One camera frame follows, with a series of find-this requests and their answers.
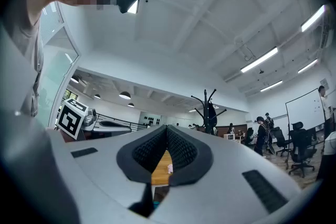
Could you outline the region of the wooden table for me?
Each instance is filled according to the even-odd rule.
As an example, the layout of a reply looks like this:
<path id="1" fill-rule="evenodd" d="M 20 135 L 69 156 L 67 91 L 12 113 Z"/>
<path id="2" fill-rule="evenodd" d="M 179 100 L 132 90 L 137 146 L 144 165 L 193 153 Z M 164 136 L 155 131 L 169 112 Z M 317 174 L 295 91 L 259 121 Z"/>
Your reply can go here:
<path id="1" fill-rule="evenodd" d="M 165 186 L 169 184 L 169 177 L 167 166 L 173 164 L 171 156 L 168 151 L 165 151 L 158 165 L 156 166 L 151 177 L 151 184 L 153 186 Z"/>

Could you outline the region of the person's shirt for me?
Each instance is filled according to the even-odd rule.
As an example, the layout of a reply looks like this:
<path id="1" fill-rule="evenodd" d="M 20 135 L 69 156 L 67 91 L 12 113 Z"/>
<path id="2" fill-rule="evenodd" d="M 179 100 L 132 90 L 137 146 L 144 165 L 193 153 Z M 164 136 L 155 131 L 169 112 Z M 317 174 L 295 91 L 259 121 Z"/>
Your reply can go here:
<path id="1" fill-rule="evenodd" d="M 35 82 L 28 91 L 22 111 L 35 117 L 38 114 L 38 88 L 44 65 L 43 43 L 40 40 L 40 17 L 34 24 L 24 14 L 4 15 L 3 24 L 14 45 L 37 72 Z"/>

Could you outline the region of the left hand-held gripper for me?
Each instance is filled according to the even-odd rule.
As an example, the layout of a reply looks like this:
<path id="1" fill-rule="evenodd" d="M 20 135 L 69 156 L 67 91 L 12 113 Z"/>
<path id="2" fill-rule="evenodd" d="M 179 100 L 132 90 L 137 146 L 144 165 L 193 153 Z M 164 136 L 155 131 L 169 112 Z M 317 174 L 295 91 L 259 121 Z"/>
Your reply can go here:
<path id="1" fill-rule="evenodd" d="M 91 132 L 93 137 L 112 137 L 131 133 L 130 124 L 107 120 L 99 122 L 101 127 L 93 128 L 96 120 L 95 109 L 69 98 L 62 105 L 56 126 L 73 140 L 85 140 L 85 132 Z"/>

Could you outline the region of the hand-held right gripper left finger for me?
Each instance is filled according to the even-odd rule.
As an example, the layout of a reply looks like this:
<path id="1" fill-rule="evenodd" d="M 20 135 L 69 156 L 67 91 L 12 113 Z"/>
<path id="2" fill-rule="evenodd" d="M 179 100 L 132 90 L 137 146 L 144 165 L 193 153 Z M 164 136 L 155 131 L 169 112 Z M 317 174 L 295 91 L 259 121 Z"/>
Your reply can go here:
<path id="1" fill-rule="evenodd" d="M 151 173 L 133 159 L 132 142 L 143 144 L 165 127 L 119 136 L 66 143 L 59 131 L 48 130 L 58 170 L 70 191 L 80 224 L 167 224 L 152 210 L 145 217 L 135 206 L 153 203 Z"/>

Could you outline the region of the black railing with wooden rail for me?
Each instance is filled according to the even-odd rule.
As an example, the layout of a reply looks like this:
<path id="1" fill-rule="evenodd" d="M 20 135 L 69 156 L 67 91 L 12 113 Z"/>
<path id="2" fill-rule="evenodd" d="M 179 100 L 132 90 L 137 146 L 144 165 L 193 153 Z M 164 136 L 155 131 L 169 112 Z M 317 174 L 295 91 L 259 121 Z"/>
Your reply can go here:
<path id="1" fill-rule="evenodd" d="M 129 122 L 129 121 L 124 121 L 124 120 L 112 118 L 112 117 L 109 117 L 109 116 L 105 116 L 103 114 L 97 114 L 97 121 L 96 121 L 95 127 L 100 127 L 101 125 L 99 124 L 99 122 L 104 121 L 104 120 L 114 121 L 114 122 L 119 122 L 119 123 L 124 123 L 124 124 L 130 124 L 129 128 L 131 129 L 132 132 L 140 131 L 140 130 L 143 130 L 143 129 L 147 128 L 147 126 L 139 125 L 138 123 L 133 123 L 133 122 Z"/>

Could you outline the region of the dark navy cloth bag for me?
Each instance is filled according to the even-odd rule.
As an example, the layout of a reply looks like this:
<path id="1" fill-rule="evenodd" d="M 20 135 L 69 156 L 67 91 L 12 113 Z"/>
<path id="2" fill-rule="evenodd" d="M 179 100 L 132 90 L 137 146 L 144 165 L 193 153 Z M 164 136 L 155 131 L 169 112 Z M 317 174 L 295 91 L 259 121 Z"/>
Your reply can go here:
<path id="1" fill-rule="evenodd" d="M 208 125 L 211 128 L 217 125 L 216 111 L 211 101 L 208 103 Z"/>

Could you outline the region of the whiteboard on stand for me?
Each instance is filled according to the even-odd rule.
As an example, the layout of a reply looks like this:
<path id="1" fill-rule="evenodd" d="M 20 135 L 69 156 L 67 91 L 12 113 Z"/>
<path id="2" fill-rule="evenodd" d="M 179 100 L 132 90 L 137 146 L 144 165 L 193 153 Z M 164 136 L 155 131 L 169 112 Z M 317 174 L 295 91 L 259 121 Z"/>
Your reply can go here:
<path id="1" fill-rule="evenodd" d="M 287 117 L 288 117 L 288 135 L 293 130 L 292 124 L 302 122 L 304 128 L 312 133 L 316 127 L 325 122 L 324 111 L 321 97 L 318 89 L 314 89 L 296 99 L 286 103 Z M 286 165 L 288 171 L 291 170 L 291 165 Z"/>

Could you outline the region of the frosted glass partition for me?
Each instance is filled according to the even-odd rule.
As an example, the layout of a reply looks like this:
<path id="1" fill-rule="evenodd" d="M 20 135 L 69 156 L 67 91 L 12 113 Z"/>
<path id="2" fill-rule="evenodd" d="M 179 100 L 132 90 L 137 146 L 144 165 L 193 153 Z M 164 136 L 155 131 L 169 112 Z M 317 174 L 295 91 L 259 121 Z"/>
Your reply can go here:
<path id="1" fill-rule="evenodd" d="M 44 65 L 38 88 L 37 119 L 43 126 L 53 127 L 69 76 L 80 56 L 59 3 L 52 2 L 43 8 L 40 37 L 43 44 Z"/>

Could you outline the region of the black office chair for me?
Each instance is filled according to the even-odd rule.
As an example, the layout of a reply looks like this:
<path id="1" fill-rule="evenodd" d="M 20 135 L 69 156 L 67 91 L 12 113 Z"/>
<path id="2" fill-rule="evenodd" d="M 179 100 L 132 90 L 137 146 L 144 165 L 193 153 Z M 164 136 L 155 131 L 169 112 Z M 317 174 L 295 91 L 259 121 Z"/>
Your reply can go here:
<path id="1" fill-rule="evenodd" d="M 253 128 L 249 127 L 247 129 L 247 133 L 246 133 L 246 136 L 245 136 L 245 145 L 246 146 L 250 145 L 253 142 L 255 136 L 256 136 L 256 133 L 254 133 Z"/>
<path id="2" fill-rule="evenodd" d="M 281 148 L 281 150 L 276 151 L 276 155 L 278 155 L 278 153 L 280 153 L 280 156 L 282 157 L 284 152 L 290 152 L 290 148 L 289 145 L 292 142 L 291 139 L 285 139 L 282 130 L 280 129 L 280 127 L 275 127 L 271 130 L 272 134 L 275 136 L 276 138 L 276 144 L 279 148 Z"/>
<path id="3" fill-rule="evenodd" d="M 291 175 L 292 172 L 301 170 L 301 177 L 305 178 L 305 168 L 311 168 L 313 172 L 315 171 L 315 167 L 309 163 L 317 149 L 312 145 L 312 133 L 304 128 L 302 122 L 293 123 L 292 128 L 290 137 L 293 149 L 290 155 L 293 164 L 288 174 Z"/>

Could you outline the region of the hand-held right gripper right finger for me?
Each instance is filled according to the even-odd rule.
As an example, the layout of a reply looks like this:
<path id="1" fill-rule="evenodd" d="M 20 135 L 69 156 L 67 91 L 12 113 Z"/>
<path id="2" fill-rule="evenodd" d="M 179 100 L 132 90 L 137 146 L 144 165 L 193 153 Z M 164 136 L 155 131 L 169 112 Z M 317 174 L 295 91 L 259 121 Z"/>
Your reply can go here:
<path id="1" fill-rule="evenodd" d="M 171 186 L 153 224 L 300 224 L 320 182 L 301 189 L 282 169 L 236 142 L 170 127 L 211 150 L 212 165 L 196 182 Z"/>

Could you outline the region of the wall panel with black helmets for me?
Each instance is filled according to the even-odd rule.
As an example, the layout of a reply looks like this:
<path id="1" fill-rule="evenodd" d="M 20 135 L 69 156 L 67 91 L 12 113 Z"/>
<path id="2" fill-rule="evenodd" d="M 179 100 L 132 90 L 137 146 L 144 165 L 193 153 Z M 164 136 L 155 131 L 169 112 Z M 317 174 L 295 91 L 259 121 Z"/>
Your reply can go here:
<path id="1" fill-rule="evenodd" d="M 156 126 L 160 124 L 160 120 L 160 115 L 141 111 L 138 124 L 144 126 Z"/>

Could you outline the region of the wall air conditioner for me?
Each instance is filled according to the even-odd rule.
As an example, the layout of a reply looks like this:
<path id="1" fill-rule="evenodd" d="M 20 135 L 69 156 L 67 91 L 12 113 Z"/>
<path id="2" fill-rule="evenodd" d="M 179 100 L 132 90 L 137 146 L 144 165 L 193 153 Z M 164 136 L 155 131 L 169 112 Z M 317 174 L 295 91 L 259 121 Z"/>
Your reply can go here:
<path id="1" fill-rule="evenodd" d="M 334 29 L 329 24 L 323 25 L 320 40 L 321 50 L 328 48 L 331 45 L 333 41 L 333 36 L 334 36 Z"/>

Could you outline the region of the black coat rack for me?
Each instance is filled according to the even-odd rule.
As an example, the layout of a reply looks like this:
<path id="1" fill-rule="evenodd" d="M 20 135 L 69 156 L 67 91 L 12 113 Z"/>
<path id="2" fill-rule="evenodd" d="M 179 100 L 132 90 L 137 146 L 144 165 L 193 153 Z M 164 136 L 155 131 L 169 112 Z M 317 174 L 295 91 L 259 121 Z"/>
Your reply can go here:
<path id="1" fill-rule="evenodd" d="M 211 95 L 209 97 L 207 97 L 207 91 L 206 89 L 204 90 L 204 101 L 202 101 L 201 99 L 195 97 L 195 96 L 191 96 L 191 98 L 193 99 L 196 99 L 198 100 L 201 104 L 202 104 L 202 107 L 203 107 L 203 113 L 201 113 L 197 108 L 194 108 L 194 110 L 202 117 L 203 119 L 203 125 L 202 127 L 205 128 L 205 133 L 207 134 L 211 134 L 211 135 L 217 135 L 214 131 L 214 128 L 216 127 L 213 127 L 211 128 L 209 125 L 208 125 L 208 103 L 210 101 L 212 101 L 212 96 L 214 95 L 214 93 L 216 92 L 217 90 L 214 89 L 213 92 L 211 93 Z M 216 116 L 218 117 L 219 115 L 225 113 L 227 111 L 227 109 L 224 109 L 223 111 L 221 112 L 218 112 L 216 113 Z"/>

